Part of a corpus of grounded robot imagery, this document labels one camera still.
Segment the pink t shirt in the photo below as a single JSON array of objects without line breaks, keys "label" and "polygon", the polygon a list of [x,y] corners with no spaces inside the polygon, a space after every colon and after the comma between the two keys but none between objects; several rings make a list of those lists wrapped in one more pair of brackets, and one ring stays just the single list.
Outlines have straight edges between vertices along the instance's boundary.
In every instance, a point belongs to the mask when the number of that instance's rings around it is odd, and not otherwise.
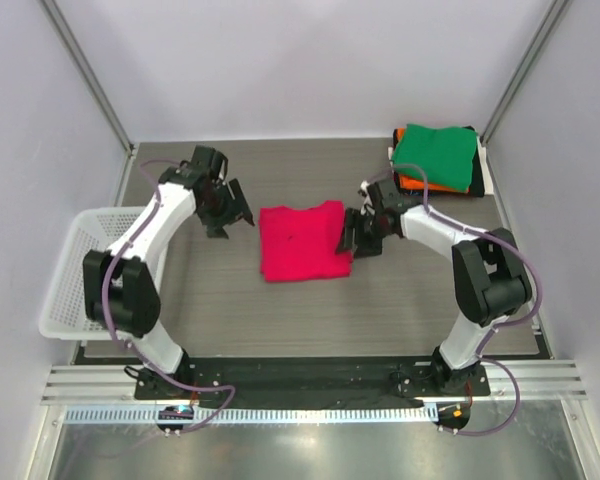
[{"label": "pink t shirt", "polygon": [[308,209],[260,210],[260,272],[268,283],[347,277],[352,255],[336,251],[345,220],[342,202],[328,200]]}]

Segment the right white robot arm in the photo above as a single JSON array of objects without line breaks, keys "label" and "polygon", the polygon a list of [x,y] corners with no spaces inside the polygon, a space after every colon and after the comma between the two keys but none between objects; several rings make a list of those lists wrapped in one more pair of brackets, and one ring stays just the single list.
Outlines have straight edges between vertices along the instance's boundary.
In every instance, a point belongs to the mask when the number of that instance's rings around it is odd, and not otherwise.
[{"label": "right white robot arm", "polygon": [[453,395],[475,375],[491,337],[531,299],[524,262],[510,231],[477,229],[425,205],[347,208],[336,252],[356,259],[378,256],[390,235],[418,242],[451,262],[459,313],[431,355],[430,379],[437,392]]}]

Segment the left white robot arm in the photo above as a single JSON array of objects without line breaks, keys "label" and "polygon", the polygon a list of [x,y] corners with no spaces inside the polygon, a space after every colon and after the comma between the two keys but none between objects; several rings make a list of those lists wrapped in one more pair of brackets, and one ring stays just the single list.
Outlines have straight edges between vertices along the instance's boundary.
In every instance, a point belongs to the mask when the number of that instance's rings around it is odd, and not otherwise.
[{"label": "left white robot arm", "polygon": [[131,227],[103,250],[83,259],[86,317],[102,326],[110,339],[132,351],[158,377],[170,398],[185,397],[193,385],[190,358],[161,321],[162,304],[151,272],[181,225],[199,218],[210,238],[226,239],[226,227],[241,220],[254,224],[238,179],[226,170],[169,167],[152,179],[154,193]]}]

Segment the orange folded t shirt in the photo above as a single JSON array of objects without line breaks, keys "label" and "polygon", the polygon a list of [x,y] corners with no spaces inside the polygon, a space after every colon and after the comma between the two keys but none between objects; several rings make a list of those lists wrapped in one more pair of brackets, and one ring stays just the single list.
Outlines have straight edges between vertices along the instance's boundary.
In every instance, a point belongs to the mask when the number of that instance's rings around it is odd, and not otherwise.
[{"label": "orange folded t shirt", "polygon": [[[400,141],[402,140],[406,128],[396,128],[393,130],[392,134],[392,148],[396,149]],[[412,178],[403,173],[394,173],[394,180],[396,181],[397,187],[400,190],[403,190],[410,194],[422,193],[424,190],[424,183],[421,180]],[[445,187],[438,184],[429,184],[429,193],[435,194],[452,194],[456,193],[456,190],[453,190],[449,187]]]}]

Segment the white folded t shirt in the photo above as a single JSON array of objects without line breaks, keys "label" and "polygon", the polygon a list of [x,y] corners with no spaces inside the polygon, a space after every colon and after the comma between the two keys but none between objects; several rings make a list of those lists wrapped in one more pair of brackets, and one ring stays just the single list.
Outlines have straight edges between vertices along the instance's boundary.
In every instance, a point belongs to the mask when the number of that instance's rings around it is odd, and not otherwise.
[{"label": "white folded t shirt", "polygon": [[[407,195],[421,195],[422,193],[410,194],[403,190],[398,190]],[[435,194],[429,193],[430,195],[455,195],[455,196],[464,196],[471,198],[483,198],[485,196],[493,196],[494,195],[494,182],[492,179],[491,172],[489,170],[489,166],[487,164],[487,150],[480,143],[477,142],[476,154],[473,158],[473,172],[472,172],[472,180],[466,191],[458,191],[452,194]]]}]

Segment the white plastic basket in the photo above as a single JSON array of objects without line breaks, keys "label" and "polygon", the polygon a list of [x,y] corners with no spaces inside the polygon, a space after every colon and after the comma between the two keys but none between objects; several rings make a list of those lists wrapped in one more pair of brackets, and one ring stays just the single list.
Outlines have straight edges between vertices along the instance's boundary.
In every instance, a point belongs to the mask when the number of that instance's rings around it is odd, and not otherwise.
[{"label": "white plastic basket", "polygon": [[[39,318],[39,331],[51,339],[67,341],[109,340],[101,321],[101,287],[95,287],[96,319],[86,315],[83,260],[92,250],[106,252],[119,238],[134,232],[145,215],[142,207],[85,210],[73,220],[51,287]],[[140,320],[161,312],[159,287],[166,252],[150,260],[122,259],[110,287],[109,306],[115,321]]]}]

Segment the left aluminium corner post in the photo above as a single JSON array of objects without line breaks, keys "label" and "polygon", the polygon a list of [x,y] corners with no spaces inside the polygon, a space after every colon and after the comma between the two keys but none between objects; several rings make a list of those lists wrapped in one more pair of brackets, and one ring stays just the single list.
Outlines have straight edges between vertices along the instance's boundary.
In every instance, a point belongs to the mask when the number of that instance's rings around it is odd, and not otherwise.
[{"label": "left aluminium corner post", "polygon": [[68,52],[71,61],[77,68],[80,77],[103,114],[114,136],[121,144],[125,153],[128,156],[131,156],[134,151],[134,143],[131,141],[123,127],[119,116],[106,95],[95,71],[58,3],[54,0],[40,0],[39,4],[48,17],[61,43],[64,45],[64,48]]}]

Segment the aluminium corner post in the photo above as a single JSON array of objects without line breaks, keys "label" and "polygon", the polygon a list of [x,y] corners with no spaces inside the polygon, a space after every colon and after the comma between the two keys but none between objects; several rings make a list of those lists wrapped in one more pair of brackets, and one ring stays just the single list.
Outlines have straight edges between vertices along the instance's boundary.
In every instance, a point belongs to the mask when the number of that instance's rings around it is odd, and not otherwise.
[{"label": "aluminium corner post", "polygon": [[95,71],[58,3],[54,0],[40,0],[39,4],[48,17],[61,43],[64,45],[64,48],[68,52],[71,61],[77,68],[80,77],[103,114],[114,136],[121,144],[125,153],[128,156],[131,156],[134,151],[134,143],[131,141],[123,127],[119,116],[106,95]]},{"label": "aluminium corner post", "polygon": [[482,132],[481,141],[484,145],[488,144],[494,137],[506,113],[540,60],[571,4],[571,0],[553,0],[549,3],[547,11],[535,29],[531,40],[517,63],[503,94]]}]

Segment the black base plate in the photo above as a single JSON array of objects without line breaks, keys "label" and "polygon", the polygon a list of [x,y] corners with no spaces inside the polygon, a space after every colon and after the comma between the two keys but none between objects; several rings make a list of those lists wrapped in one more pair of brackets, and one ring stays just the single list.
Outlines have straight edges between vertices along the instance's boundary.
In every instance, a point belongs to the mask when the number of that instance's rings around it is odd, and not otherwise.
[{"label": "black base plate", "polygon": [[167,378],[149,368],[125,372],[138,400],[194,399],[205,407],[330,409],[400,404],[430,397],[487,397],[483,366],[449,373],[419,357],[186,358]]}]

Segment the aluminium rail frame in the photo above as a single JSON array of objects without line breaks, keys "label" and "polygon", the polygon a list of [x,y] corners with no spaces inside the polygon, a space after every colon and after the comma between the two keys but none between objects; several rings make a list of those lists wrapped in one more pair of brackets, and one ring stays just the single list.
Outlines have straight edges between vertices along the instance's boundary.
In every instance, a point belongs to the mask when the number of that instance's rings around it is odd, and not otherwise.
[{"label": "aluminium rail frame", "polygon": [[[486,366],[491,396],[511,400],[517,381],[523,400],[583,400],[584,383],[571,360],[508,360],[502,367]],[[41,394],[43,405],[115,404],[134,400],[135,381],[116,366],[56,366]]]}]

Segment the right aluminium corner post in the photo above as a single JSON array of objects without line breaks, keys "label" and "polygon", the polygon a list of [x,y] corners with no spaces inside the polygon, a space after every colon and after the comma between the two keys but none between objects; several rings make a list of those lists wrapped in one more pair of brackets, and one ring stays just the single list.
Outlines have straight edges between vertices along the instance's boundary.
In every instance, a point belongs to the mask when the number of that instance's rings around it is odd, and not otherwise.
[{"label": "right aluminium corner post", "polygon": [[571,4],[571,0],[553,0],[549,3],[547,11],[535,29],[531,40],[517,63],[503,94],[482,132],[481,141],[484,145],[488,144],[494,137],[506,113],[540,60]]}]

